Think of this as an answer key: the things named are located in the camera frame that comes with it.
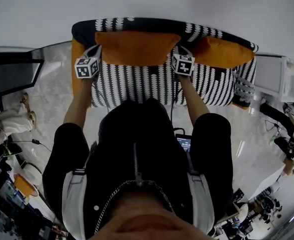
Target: white strap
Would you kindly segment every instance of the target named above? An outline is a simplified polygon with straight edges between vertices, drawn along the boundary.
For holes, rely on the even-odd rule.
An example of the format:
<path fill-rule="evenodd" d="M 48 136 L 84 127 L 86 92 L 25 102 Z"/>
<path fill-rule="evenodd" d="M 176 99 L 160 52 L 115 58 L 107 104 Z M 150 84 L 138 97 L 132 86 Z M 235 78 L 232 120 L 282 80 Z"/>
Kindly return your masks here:
<path fill-rule="evenodd" d="M 67 173 L 62 191 L 63 223 L 76 240 L 86 240 L 83 204 L 87 188 L 87 176 Z"/>
<path fill-rule="evenodd" d="M 193 225 L 208 234 L 215 221 L 213 204 L 207 180 L 203 174 L 200 176 L 188 173 L 190 192 L 193 206 Z"/>

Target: metal chain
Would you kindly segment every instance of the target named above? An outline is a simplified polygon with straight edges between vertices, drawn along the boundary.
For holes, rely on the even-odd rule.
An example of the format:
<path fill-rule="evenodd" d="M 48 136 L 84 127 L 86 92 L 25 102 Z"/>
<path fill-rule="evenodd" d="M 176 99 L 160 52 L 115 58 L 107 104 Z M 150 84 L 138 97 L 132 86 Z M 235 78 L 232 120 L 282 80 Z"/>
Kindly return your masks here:
<path fill-rule="evenodd" d="M 155 186 L 156 189 L 158 189 L 158 190 L 160 191 L 160 193 L 162 194 L 163 198 L 164 198 L 164 199 L 166 200 L 166 202 L 168 203 L 168 205 L 169 205 L 171 211 L 172 211 L 173 213 L 175 213 L 174 210 L 173 210 L 173 208 L 172 208 L 171 202 L 169 201 L 169 198 L 167 197 L 167 195 L 166 195 L 165 192 L 163 191 L 162 187 L 160 187 L 159 185 L 157 185 L 157 183 L 154 182 L 153 180 L 142 180 L 142 181 L 143 181 L 143 183 L 147 183 L 148 185 Z M 116 189 L 115 191 L 112 192 L 112 194 L 110 195 L 108 201 L 106 202 L 105 206 L 104 206 L 103 209 L 102 209 L 102 212 L 101 212 L 101 214 L 100 214 L 100 216 L 99 216 L 99 219 L 98 219 L 98 222 L 97 222 L 97 225 L 96 225 L 96 229 L 95 229 L 95 233 L 94 233 L 94 234 L 96 234 L 96 233 L 99 231 L 99 227 L 100 227 L 100 224 L 101 224 L 101 221 L 102 221 L 103 215 L 104 215 L 104 213 L 106 212 L 106 209 L 107 209 L 107 207 L 108 207 L 110 201 L 113 199 L 113 197 L 114 197 L 114 196 L 115 196 L 115 195 L 116 195 L 116 194 L 117 194 L 117 193 L 123 188 L 123 186 L 124 186 L 125 184 L 128 184 L 128 185 L 129 185 L 129 184 L 132 184 L 132 183 L 135 183 L 135 182 L 136 182 L 135 180 L 127 180 L 127 181 L 123 182 L 120 186 L 118 186 L 117 189 Z"/>

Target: cushion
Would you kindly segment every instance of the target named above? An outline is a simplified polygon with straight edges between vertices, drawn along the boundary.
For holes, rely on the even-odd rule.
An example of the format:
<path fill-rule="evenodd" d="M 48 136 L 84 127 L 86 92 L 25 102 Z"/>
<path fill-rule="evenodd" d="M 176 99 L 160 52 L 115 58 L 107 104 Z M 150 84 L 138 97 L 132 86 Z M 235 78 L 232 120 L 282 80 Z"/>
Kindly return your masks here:
<path fill-rule="evenodd" d="M 258 45 L 218 29 L 163 18 L 102 18 L 81 21 L 72 26 L 73 38 L 82 44 L 84 49 L 97 44 L 96 32 L 124 31 L 173 33 L 181 37 L 178 44 L 190 51 L 193 51 L 204 37 L 230 41 L 254 53 L 259 50 Z M 168 53 L 164 64 L 135 67 L 107 64 L 102 61 L 98 82 L 92 87 L 92 106 L 105 107 L 108 104 L 109 107 L 116 107 L 125 100 L 142 103 L 151 97 L 158 99 L 164 105 L 172 105 L 176 82 L 170 67 L 171 58 L 172 52 Z M 196 64 L 192 83 L 208 105 L 226 106 L 233 102 L 247 108 L 254 95 L 256 59 L 254 57 L 230 69 Z M 178 94 L 177 104 L 186 104 L 182 91 Z"/>
<path fill-rule="evenodd" d="M 81 87 L 81 79 L 77 78 L 75 71 L 75 63 L 77 58 L 80 58 L 85 51 L 83 44 L 72 38 L 72 49 L 71 49 L 71 76 L 72 76 L 72 90 L 75 96 Z"/>
<path fill-rule="evenodd" d="M 209 36 L 202 38 L 192 53 L 196 63 L 222 69 L 232 69 L 254 57 L 254 52 L 246 47 Z"/>
<path fill-rule="evenodd" d="M 139 31 L 96 32 L 95 38 L 107 64 L 137 67 L 164 64 L 180 41 L 177 34 Z"/>

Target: orange object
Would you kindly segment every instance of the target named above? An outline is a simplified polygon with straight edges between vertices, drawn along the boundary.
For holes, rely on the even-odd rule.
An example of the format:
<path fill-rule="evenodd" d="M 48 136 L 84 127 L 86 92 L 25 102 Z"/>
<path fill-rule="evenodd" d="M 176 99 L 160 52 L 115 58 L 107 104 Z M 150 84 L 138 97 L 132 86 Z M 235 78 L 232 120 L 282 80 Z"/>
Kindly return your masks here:
<path fill-rule="evenodd" d="M 285 158 L 283 163 L 285 164 L 285 167 L 283 168 L 283 172 L 286 174 L 286 175 L 291 175 L 292 174 L 292 171 L 294 169 L 294 161 L 291 160 L 291 159 L 288 159 L 288 158 Z"/>
<path fill-rule="evenodd" d="M 236 107 L 238 107 L 238 108 L 240 108 L 242 110 L 248 110 L 249 109 L 249 107 L 241 106 L 241 105 L 238 105 L 238 104 L 236 104 L 234 102 L 231 102 L 231 104 L 235 105 Z"/>
<path fill-rule="evenodd" d="M 80 58 L 85 51 L 85 46 L 79 43 L 77 40 L 72 38 L 72 49 L 71 49 L 71 77 L 72 77 L 72 90 L 73 96 L 75 96 L 81 87 L 81 79 L 77 78 L 75 72 L 75 63 L 77 58 Z"/>
<path fill-rule="evenodd" d="M 250 61 L 254 52 L 237 43 L 214 37 L 205 37 L 192 51 L 195 63 L 214 68 L 232 69 Z"/>
<path fill-rule="evenodd" d="M 180 36 L 172 33 L 96 32 L 96 43 L 102 46 L 103 60 L 115 65 L 162 65 L 179 41 Z"/>
<path fill-rule="evenodd" d="M 20 174 L 16 175 L 15 187 L 26 197 L 32 195 L 36 189 Z"/>

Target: white wall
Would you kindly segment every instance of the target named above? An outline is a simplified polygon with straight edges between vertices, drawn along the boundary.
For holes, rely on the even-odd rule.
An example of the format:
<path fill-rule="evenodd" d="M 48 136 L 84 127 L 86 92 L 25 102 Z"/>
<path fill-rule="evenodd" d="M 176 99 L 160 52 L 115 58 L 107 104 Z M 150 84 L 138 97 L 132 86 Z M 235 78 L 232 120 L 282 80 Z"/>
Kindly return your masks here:
<path fill-rule="evenodd" d="M 0 46 L 67 41 L 74 23 L 110 17 L 212 26 L 294 59 L 294 0 L 0 0 Z"/>

